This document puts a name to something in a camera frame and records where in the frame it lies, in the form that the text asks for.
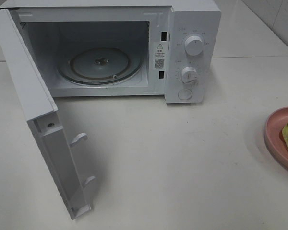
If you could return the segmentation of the pink plate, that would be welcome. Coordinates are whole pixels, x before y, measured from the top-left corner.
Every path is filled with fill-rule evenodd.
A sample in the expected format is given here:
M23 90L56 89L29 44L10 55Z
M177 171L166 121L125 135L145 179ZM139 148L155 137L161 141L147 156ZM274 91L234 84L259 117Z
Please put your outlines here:
M270 154L288 170L288 148L282 136L282 129L288 123L288 107L269 115L264 127L264 141Z

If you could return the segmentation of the round white door button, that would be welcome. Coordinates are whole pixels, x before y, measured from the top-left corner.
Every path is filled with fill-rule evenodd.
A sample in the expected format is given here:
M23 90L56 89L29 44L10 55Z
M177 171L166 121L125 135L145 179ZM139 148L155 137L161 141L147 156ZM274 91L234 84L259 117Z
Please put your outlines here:
M189 100L192 98L192 90L190 89L182 89L178 92L178 97L181 100Z

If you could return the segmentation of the white microwave knob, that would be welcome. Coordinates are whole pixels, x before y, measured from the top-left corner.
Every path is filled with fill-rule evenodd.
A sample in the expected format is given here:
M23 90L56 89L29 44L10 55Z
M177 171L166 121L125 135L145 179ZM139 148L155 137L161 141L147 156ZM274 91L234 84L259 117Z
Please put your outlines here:
M198 73L194 67L185 67L181 71L181 80L184 84L194 83L198 80Z
M184 48L188 55L199 55L204 49L204 40L198 34L192 34L185 39Z

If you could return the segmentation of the white warning label sticker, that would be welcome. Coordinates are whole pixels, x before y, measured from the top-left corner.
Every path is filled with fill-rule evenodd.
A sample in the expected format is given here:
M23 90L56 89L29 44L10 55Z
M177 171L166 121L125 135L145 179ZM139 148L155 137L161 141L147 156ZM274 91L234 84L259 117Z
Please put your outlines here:
M167 58L167 42L154 42L153 46L153 68L164 70Z

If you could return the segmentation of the white microwave oven body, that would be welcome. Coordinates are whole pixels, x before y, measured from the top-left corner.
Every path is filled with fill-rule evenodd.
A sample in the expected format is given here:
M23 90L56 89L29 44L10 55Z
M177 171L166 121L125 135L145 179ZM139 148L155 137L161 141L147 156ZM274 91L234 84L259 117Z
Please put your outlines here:
M166 102L198 103L205 91L221 11L212 0L8 0L1 9L16 11L28 23L26 41L52 97L163 95ZM185 39L204 40L190 56ZM167 42L164 70L153 68L154 42ZM131 77L106 85L84 85L63 77L58 64L70 54L114 47L140 52L143 63ZM198 80L184 84L181 71L194 67ZM192 90L181 100L178 92Z

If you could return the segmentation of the glass microwave turntable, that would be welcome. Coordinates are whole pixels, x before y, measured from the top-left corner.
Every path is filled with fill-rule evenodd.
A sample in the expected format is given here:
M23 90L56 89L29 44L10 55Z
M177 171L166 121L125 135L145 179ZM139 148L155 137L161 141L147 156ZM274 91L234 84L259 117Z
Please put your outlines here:
M71 82L84 85L106 85L123 81L136 74L143 63L138 51L102 47L66 56L59 73Z

